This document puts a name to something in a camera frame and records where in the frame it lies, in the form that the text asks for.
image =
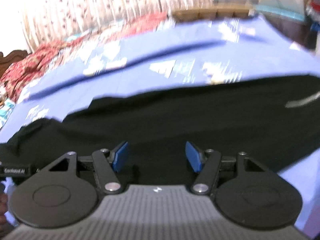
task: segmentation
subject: black device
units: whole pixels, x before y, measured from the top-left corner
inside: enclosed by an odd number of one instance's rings
[[[306,240],[293,225],[299,192],[261,163],[186,143],[197,173],[184,185],[121,185],[128,143],[90,156],[68,152],[20,184],[9,205],[21,223],[5,240]],[[77,172],[94,173],[95,187]]]

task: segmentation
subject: circular indentation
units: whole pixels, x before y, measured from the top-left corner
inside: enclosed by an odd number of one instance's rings
[[[70,198],[70,191],[60,185],[44,186],[36,190],[33,200],[43,207],[56,207],[66,203]]]
[[[247,187],[243,190],[242,197],[255,207],[268,207],[281,201],[278,191],[267,186]]]
[[[195,184],[193,186],[193,190],[198,193],[204,193],[204,192],[208,191],[208,189],[209,189],[209,187],[206,184],[202,184],[202,183]]]
[[[121,185],[117,182],[109,182],[104,186],[104,188],[108,191],[116,191],[121,188]]]

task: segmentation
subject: round black cover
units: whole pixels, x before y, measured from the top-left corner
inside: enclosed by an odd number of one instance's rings
[[[222,184],[215,202],[233,222],[260,230],[292,225],[302,207],[299,192],[272,172],[245,172]]]
[[[50,172],[35,174],[22,183],[9,205],[13,215],[24,224],[58,228],[86,217],[97,200],[96,190],[87,181],[65,172]]]

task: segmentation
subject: finger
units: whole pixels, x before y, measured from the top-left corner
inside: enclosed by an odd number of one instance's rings
[[[8,205],[0,203],[0,215],[4,215],[8,211]]]
[[[7,203],[8,202],[8,195],[5,193],[0,194],[0,202],[1,203]]]
[[[5,216],[0,216],[0,225],[3,225],[7,222],[7,218]]]

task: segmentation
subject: white logo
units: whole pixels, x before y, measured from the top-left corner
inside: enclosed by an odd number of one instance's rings
[[[162,188],[157,187],[157,188],[154,188],[153,191],[156,192],[156,193],[159,193],[160,191],[162,191]]]

